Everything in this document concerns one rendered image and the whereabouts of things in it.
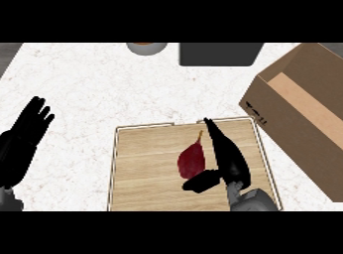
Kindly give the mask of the wooden tray with white rim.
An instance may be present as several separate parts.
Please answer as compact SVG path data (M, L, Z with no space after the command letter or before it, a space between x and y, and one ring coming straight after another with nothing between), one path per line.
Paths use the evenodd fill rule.
M223 118L215 124L238 145L251 169L251 188L263 190L279 201L254 120ZM184 180L177 169L183 150L199 143L205 168L214 169L213 141L204 122L177 125L120 126L115 128L108 209L111 211L227 211L226 187L201 193L182 189Z

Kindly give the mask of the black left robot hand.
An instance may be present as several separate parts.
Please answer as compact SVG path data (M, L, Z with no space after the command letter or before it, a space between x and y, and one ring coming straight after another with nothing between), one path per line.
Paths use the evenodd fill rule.
M24 179L44 137L55 119L46 99L34 96L12 128L0 134L0 188L13 187Z

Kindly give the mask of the grey round pot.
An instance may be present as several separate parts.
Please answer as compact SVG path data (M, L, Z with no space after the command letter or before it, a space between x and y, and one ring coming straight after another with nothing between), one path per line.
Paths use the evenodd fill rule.
M152 56L158 54L167 46L165 43L148 43L148 44L127 43L125 45L130 51L139 56Z

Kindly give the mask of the brown cardboard box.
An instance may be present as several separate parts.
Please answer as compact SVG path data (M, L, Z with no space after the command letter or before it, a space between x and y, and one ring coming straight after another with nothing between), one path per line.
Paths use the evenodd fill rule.
M343 202L343 43L300 44L257 74L239 106Z

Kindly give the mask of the dark grey flat appliance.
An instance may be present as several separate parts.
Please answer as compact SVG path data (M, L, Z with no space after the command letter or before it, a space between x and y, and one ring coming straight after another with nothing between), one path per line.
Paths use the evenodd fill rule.
M263 43L182 43L180 66L251 66Z

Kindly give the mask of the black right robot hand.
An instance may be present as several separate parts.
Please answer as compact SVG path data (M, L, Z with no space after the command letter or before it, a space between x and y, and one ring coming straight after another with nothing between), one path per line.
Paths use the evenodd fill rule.
M213 140L218 168L215 170L204 170L184 182L182 189L201 193L214 187L220 183L220 180L224 180L226 186L236 184L239 190L244 190L251 185L251 171L245 157L235 142L224 135L214 121L205 118L204 122Z

